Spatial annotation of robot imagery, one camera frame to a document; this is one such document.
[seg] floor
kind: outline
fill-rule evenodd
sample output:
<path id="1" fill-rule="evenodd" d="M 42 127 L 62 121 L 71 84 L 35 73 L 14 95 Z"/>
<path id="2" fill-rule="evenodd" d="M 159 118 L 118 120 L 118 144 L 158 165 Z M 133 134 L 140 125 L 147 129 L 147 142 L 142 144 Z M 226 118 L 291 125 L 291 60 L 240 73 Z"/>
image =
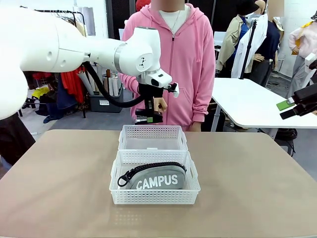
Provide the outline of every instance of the floor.
<path id="1" fill-rule="evenodd" d="M 267 87 L 285 97 L 289 84 L 290 81 L 286 79 L 271 77 Z M 124 100 L 130 99 L 131 93 L 125 90 Z M 34 135 L 36 140 L 49 129 L 121 130 L 124 124 L 133 124 L 130 109 L 122 109 L 119 114 L 87 112 L 85 119 L 81 112 L 77 112 L 48 124 L 43 124 L 45 117 L 36 115 L 34 109 L 23 110 L 23 115 L 21 119 L 29 131 L 37 133 Z M 296 154 L 293 158 L 317 181 L 316 138 L 315 129 L 298 130 L 298 138 L 295 140 Z M 0 178 L 1 174 L 3 175 L 4 171 L 0 167 Z"/>

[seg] zipper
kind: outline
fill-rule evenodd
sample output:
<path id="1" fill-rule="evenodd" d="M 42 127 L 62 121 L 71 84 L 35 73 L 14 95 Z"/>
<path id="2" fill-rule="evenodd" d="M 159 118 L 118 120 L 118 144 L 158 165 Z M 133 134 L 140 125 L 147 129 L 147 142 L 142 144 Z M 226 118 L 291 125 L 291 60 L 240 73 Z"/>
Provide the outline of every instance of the zipper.
<path id="1" fill-rule="evenodd" d="M 136 175 L 137 173 L 143 171 L 143 170 L 147 170 L 147 169 L 151 169 L 151 168 L 156 168 L 156 167 L 163 167 L 163 166 L 178 166 L 180 168 L 182 168 L 185 172 L 185 166 L 183 166 L 182 164 L 178 163 L 178 162 L 162 162 L 162 163 L 152 163 L 152 164 L 146 164 L 146 165 L 140 165 L 138 167 L 135 167 L 129 171 L 127 171 L 124 175 L 122 175 L 119 179 L 118 179 L 118 186 L 119 187 L 124 187 L 126 186 L 130 180 L 133 178 L 134 175 Z M 125 184 L 120 184 L 120 180 L 124 180 L 126 183 Z"/>
<path id="2" fill-rule="evenodd" d="M 175 34 L 172 32 L 172 47 L 171 47 L 171 51 L 170 51 L 170 60 L 169 60 L 169 75 L 171 75 L 172 73 L 172 62 L 173 62 L 173 51 L 174 51 L 174 42 L 175 42 Z M 167 94 L 167 105 L 169 105 L 169 94 Z M 166 113 L 166 124 L 168 124 L 168 110 Z"/>

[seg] white plastic basket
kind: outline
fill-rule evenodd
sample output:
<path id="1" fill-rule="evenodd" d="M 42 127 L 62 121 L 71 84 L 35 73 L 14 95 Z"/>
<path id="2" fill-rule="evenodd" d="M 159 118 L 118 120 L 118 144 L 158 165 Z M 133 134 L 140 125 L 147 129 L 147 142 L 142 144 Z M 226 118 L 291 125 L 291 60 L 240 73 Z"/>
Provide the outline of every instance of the white plastic basket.
<path id="1" fill-rule="evenodd" d="M 133 190 L 117 185 L 119 177 L 136 166 L 170 161 L 183 164 L 187 170 L 183 189 Z M 109 189 L 115 204 L 194 204 L 200 185 L 195 163 L 188 151 L 120 150 L 113 162 Z"/>
<path id="2" fill-rule="evenodd" d="M 180 126 L 124 125 L 119 137 L 119 150 L 188 150 Z"/>

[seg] gray plastic bin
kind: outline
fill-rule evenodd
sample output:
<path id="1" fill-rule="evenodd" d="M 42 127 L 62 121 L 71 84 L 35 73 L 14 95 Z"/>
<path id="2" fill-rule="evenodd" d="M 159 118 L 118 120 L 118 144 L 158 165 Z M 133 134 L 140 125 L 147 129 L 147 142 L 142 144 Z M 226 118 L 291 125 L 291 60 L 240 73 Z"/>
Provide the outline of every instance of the gray plastic bin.
<path id="1" fill-rule="evenodd" d="M 90 104 L 92 112 L 99 113 L 119 113 L 122 108 L 111 104 L 108 100 L 104 98 L 103 95 L 90 95 Z M 124 102 L 123 99 L 123 87 L 120 88 L 119 96 L 114 97 L 118 102 Z"/>

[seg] beige jacket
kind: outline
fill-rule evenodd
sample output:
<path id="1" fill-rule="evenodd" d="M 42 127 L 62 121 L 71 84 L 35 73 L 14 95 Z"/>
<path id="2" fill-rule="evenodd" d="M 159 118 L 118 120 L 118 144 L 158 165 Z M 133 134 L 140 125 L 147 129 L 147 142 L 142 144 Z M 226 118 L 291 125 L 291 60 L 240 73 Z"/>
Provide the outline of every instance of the beige jacket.
<path id="1" fill-rule="evenodd" d="M 221 50 L 219 53 L 216 69 L 222 71 L 222 68 L 225 66 L 227 60 L 232 56 L 235 51 L 235 46 L 238 44 L 239 36 L 241 33 L 241 27 L 243 20 L 239 15 L 232 19 L 230 25 L 227 29 L 226 35 L 224 37 Z M 245 72 L 250 73 L 252 70 L 253 60 L 246 68 Z"/>

